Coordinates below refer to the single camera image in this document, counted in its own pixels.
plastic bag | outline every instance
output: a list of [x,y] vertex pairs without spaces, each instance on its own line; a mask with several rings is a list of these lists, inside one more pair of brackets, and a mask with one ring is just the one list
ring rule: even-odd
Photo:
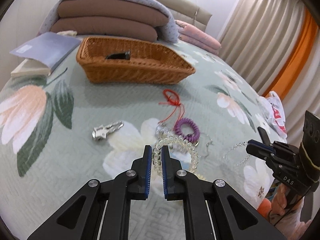
[[278,133],[281,138],[287,138],[285,129],[285,115],[281,100],[276,92],[271,91],[267,98],[259,97],[263,106],[263,114],[267,123]]

beige headboard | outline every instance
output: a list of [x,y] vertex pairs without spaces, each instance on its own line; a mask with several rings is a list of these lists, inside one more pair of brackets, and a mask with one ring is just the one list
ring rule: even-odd
[[212,14],[189,2],[188,0],[157,1],[169,8],[176,20],[181,20],[193,24],[202,31],[205,31],[210,17],[212,16]]

floral bedspread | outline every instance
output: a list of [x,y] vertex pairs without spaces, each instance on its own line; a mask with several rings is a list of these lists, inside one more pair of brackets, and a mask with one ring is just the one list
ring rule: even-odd
[[[76,62],[76,49],[49,78],[15,78],[6,84],[0,93],[0,215],[20,240],[89,179],[113,179],[142,156],[145,145],[155,143],[157,123],[173,110],[159,105],[166,88],[180,95],[184,116],[202,132],[197,175],[224,179],[259,206],[272,171],[255,157],[244,162],[245,147],[239,143],[260,140],[258,126],[271,141],[282,139],[266,124],[258,95],[219,57],[183,41],[164,44],[196,73],[172,86],[94,85]],[[107,140],[92,140],[93,127],[118,120],[124,121],[119,131]],[[188,168],[190,156],[171,155]],[[185,239],[181,202],[163,198],[162,179],[155,172],[148,200],[132,202],[129,239]]]

curtain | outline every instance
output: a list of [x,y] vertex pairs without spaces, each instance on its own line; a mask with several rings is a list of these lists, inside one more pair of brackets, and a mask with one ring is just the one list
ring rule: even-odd
[[320,33],[296,82],[282,101],[286,116],[288,143],[299,147],[304,114],[308,110],[320,117]]
[[294,49],[304,8],[300,0],[240,0],[222,36],[219,57],[261,95]]
[[305,8],[305,19],[296,46],[278,76],[263,93],[264,97],[275,91],[281,100],[285,98],[308,60],[317,33],[318,25]]

orange curtain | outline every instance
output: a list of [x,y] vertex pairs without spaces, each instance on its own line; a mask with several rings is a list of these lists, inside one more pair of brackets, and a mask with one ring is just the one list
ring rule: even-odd
[[305,19],[297,43],[275,80],[264,92],[264,97],[270,91],[275,91],[280,99],[283,100],[308,60],[317,35],[318,25],[308,9],[306,8],[305,10]]

